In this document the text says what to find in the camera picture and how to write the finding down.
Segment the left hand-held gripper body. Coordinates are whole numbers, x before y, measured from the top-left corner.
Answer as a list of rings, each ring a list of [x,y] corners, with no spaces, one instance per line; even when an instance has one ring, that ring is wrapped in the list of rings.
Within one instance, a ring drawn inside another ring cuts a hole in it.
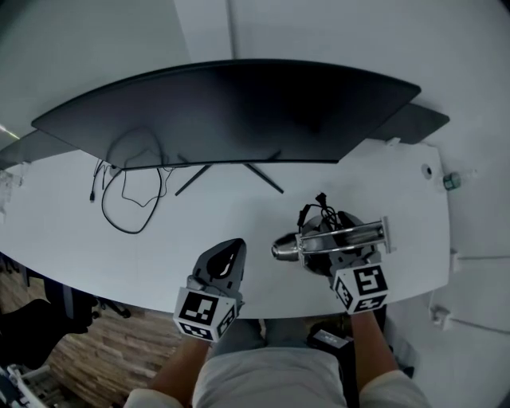
[[[238,318],[244,304],[240,286],[242,277],[206,282],[188,276],[186,287],[180,288],[173,315],[184,335],[208,342],[218,342]]]

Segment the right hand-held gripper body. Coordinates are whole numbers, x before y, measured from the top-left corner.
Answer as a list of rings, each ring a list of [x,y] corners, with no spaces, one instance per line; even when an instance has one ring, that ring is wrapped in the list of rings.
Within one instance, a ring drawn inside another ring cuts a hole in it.
[[[349,315],[380,309],[389,295],[382,262],[338,269],[331,289]]]

